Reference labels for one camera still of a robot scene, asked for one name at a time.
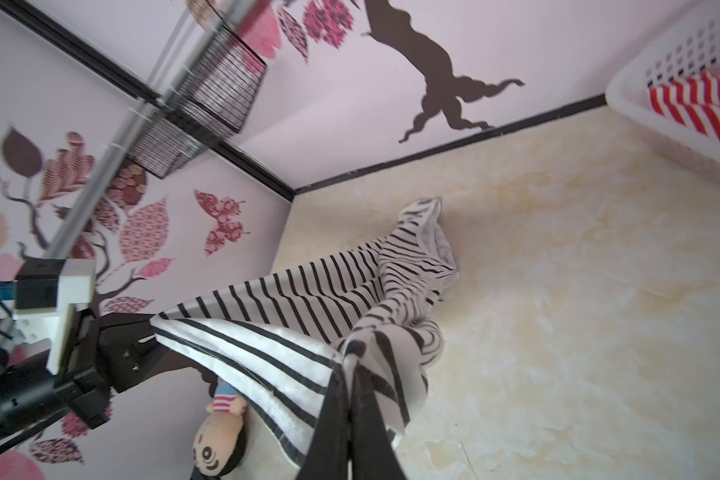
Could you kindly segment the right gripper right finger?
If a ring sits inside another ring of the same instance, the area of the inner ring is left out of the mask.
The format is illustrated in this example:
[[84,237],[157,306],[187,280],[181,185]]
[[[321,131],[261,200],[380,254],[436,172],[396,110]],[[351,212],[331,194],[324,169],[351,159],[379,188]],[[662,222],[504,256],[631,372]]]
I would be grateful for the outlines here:
[[370,373],[362,366],[353,375],[350,460],[355,480],[406,480],[378,405]]

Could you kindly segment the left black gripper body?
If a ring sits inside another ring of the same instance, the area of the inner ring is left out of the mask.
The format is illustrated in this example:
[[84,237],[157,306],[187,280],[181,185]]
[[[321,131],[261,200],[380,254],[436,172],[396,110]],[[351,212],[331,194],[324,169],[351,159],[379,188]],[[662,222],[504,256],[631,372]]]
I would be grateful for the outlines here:
[[156,340],[149,314],[77,314],[65,346],[65,403],[90,429],[106,423],[112,394],[169,371],[192,368],[212,393],[216,375]]

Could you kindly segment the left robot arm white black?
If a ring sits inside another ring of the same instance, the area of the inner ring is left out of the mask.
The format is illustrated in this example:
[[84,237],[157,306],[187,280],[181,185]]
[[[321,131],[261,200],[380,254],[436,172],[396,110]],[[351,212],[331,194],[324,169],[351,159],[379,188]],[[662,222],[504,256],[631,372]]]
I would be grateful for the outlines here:
[[0,348],[0,456],[69,413],[90,429],[104,425],[115,393],[161,373],[193,368],[216,388],[215,374],[157,342],[147,314],[97,317],[86,309],[76,320],[56,374],[46,367],[48,352],[10,366]]

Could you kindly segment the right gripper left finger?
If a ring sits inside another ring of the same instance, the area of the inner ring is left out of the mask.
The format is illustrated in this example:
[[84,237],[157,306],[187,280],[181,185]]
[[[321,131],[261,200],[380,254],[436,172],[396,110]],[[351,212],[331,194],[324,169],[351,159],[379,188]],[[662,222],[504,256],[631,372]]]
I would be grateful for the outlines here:
[[341,368],[331,373],[317,425],[297,480],[347,480],[349,396]]

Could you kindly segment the black white striped tank top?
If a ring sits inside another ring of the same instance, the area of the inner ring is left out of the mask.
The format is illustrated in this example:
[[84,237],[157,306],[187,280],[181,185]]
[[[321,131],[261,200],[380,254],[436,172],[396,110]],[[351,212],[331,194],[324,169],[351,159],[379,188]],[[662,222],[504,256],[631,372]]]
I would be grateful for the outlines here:
[[438,198],[356,248],[230,285],[151,319],[157,341],[208,368],[302,465],[331,374],[365,371],[397,447],[429,390],[444,340],[433,306],[457,279]]

